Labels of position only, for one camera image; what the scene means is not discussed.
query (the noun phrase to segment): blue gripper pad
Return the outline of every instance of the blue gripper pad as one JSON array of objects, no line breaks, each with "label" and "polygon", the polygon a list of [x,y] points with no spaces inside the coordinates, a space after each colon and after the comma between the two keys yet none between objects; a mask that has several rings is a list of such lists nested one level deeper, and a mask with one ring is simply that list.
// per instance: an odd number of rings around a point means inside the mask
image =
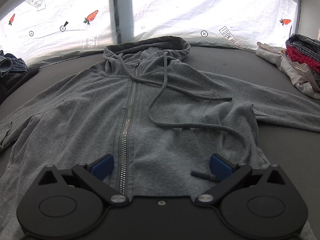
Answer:
[{"label": "blue gripper pad", "polygon": [[96,160],[95,162],[89,165],[89,172],[95,176],[96,178],[100,179],[101,181],[106,178],[115,166],[114,158],[111,154],[107,154],[100,159]]},{"label": "blue gripper pad", "polygon": [[237,170],[237,166],[215,153],[210,157],[210,169],[217,180],[223,181]]}]

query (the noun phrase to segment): arrow drawing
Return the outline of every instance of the arrow drawing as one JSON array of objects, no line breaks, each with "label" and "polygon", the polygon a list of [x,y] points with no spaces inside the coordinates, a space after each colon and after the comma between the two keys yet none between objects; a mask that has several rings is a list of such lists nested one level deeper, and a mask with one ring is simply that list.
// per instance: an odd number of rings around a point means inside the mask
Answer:
[{"label": "arrow drawing", "polygon": [[219,32],[221,33],[221,35],[228,40],[230,43],[232,43],[234,46],[236,47],[240,47],[244,49],[244,44],[241,42],[239,42],[232,34],[231,32],[228,30],[228,28],[226,26],[222,27]]},{"label": "arrow drawing", "polygon": [[32,6],[36,7],[38,10],[37,11],[40,11],[40,10],[43,10],[45,9],[45,1],[44,0],[26,0],[26,2],[28,4],[31,4]]}]

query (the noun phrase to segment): denim fabric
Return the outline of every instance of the denim fabric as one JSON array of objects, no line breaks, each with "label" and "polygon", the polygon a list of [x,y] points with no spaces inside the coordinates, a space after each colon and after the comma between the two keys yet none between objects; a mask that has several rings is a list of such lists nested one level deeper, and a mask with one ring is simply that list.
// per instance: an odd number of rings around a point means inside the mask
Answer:
[{"label": "denim fabric", "polygon": [[0,50],[0,78],[9,72],[21,73],[27,70],[27,65],[22,58],[16,58],[10,53],[4,54],[3,50]]}]

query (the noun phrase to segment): drawstring tip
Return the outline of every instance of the drawstring tip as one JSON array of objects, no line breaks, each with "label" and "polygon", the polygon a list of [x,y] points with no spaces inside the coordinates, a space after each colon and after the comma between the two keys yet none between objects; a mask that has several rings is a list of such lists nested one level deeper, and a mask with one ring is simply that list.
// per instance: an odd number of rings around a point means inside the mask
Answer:
[{"label": "drawstring tip", "polygon": [[200,171],[194,171],[191,170],[191,176],[197,177],[197,178],[201,178],[201,179],[207,179],[213,182],[220,182],[219,180],[216,179],[216,177],[212,174],[209,173],[204,173],[204,172],[200,172]]}]

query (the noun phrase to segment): carrot drawing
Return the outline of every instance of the carrot drawing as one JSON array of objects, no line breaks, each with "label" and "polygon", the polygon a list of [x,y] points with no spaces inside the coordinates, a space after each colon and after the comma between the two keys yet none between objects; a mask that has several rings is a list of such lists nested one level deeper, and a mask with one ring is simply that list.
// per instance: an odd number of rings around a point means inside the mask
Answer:
[{"label": "carrot drawing", "polygon": [[90,25],[89,22],[93,21],[93,19],[95,18],[95,16],[97,15],[98,10],[94,11],[92,14],[88,15],[87,18],[84,18],[84,23],[87,23],[88,25]]},{"label": "carrot drawing", "polygon": [[282,23],[282,26],[285,24],[289,24],[291,22],[291,20],[288,20],[288,19],[281,19],[281,21],[279,21],[280,23]]},{"label": "carrot drawing", "polygon": [[14,13],[14,14],[12,15],[12,17],[10,18],[9,25],[12,25],[11,23],[13,22],[15,15],[16,15],[16,14]]}]

